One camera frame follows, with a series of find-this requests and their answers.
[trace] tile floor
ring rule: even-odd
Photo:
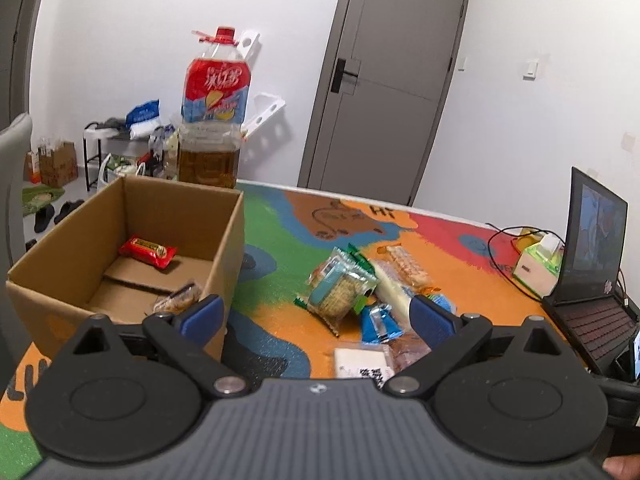
[[[29,182],[24,183],[24,187],[32,187],[32,186],[35,186],[35,184],[31,184]],[[94,193],[95,193],[95,186],[91,188],[90,194],[94,194]],[[64,195],[61,196],[55,202],[52,202],[52,205],[56,210],[56,214],[54,216],[56,216],[60,212],[60,208],[62,207],[63,203],[74,202],[75,200],[80,200],[80,199],[86,200],[90,194],[86,192],[84,173],[79,172],[78,178],[76,178],[72,182],[69,182],[65,186]],[[22,223],[24,225],[24,241],[25,242],[28,242],[32,238],[35,238],[36,240],[40,240],[55,225],[53,223],[53,218],[52,218],[51,222],[49,222],[49,225],[47,226],[47,229],[43,233],[36,234],[36,232],[34,231],[35,222],[36,222],[35,214],[27,215],[22,218]]]

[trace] wall switch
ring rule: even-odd
[[[636,136],[634,134],[630,134],[629,132],[625,133],[622,136],[622,142],[620,143],[620,147],[626,152],[633,152],[634,147],[636,145]]]
[[[529,79],[533,81],[538,75],[538,62],[537,61],[528,61],[527,69],[524,72],[524,79]]]

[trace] gray chair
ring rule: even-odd
[[[31,149],[32,127],[29,115],[22,114],[0,132],[0,391],[31,343],[4,282],[7,271],[24,254],[22,171],[24,155]]]

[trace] black door handle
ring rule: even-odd
[[[351,77],[358,77],[358,74],[353,72],[347,72],[344,67],[347,64],[347,60],[341,57],[335,64],[334,79],[331,82],[331,92],[337,94],[340,91],[340,84],[342,83],[342,76],[350,75]]]

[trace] cardboard box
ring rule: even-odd
[[[118,255],[133,235],[178,248],[165,270]],[[8,273],[16,312],[52,358],[88,316],[140,323],[158,297],[195,279],[225,302],[225,324],[244,253],[242,193],[126,176],[55,226]],[[223,328],[205,350],[220,359]]]
[[[40,148],[40,179],[51,187],[63,187],[78,178],[76,147],[72,142],[63,142],[55,150]]]
[[[22,179],[32,184],[40,183],[40,162],[37,152],[29,152],[24,156],[24,169]]]

